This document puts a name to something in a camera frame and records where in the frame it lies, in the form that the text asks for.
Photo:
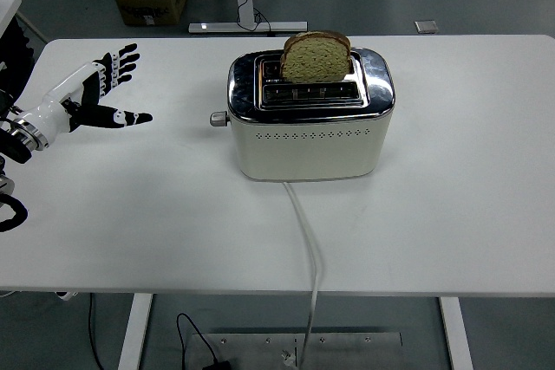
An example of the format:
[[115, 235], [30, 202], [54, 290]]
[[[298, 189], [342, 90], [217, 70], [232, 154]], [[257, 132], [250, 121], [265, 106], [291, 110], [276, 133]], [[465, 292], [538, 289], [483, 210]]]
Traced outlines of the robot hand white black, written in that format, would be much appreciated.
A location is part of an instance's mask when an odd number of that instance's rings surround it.
[[35, 108], [17, 119], [51, 145], [58, 134], [71, 133], [77, 127], [123, 128], [147, 123], [148, 113], [136, 113], [103, 106], [100, 101], [122, 83], [132, 79], [140, 54], [135, 43], [102, 58], [86, 62], [66, 79], [50, 89]]

